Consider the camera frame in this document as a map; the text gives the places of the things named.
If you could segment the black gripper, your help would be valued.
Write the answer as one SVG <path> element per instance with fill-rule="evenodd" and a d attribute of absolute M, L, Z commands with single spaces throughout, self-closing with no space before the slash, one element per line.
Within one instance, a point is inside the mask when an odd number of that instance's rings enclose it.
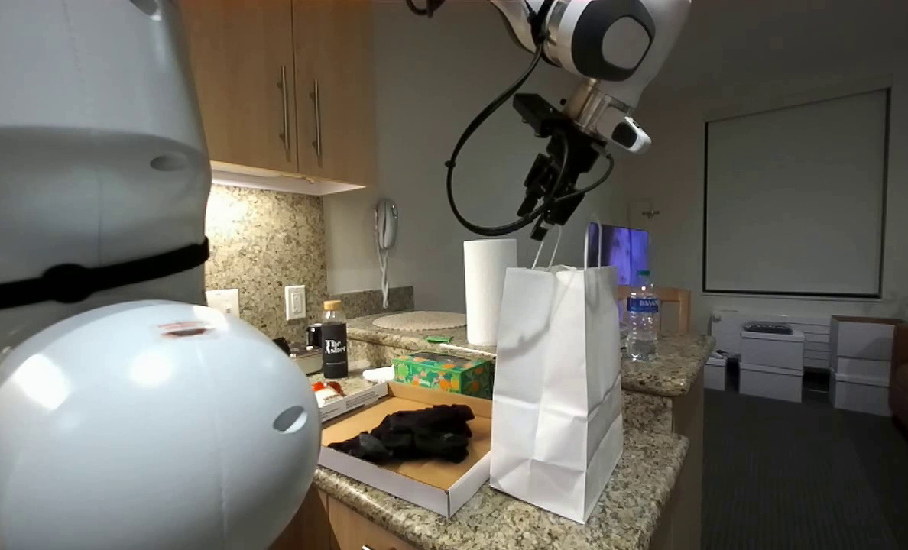
<path fill-rule="evenodd" d="M 515 207 L 519 217 L 538 213 L 528 236 L 544 240 L 549 220 L 569 220 L 579 205 L 576 176 L 598 157 L 598 142 L 541 94 L 515 94 L 513 110 L 547 139 L 522 181 L 526 192 Z"/>

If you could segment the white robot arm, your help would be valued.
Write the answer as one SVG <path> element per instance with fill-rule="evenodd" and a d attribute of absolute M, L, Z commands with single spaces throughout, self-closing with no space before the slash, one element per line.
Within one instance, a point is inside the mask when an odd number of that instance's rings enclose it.
<path fill-rule="evenodd" d="M 305 372 L 204 298 L 178 0 L 0 0 L 0 550 L 271 550 Z"/>

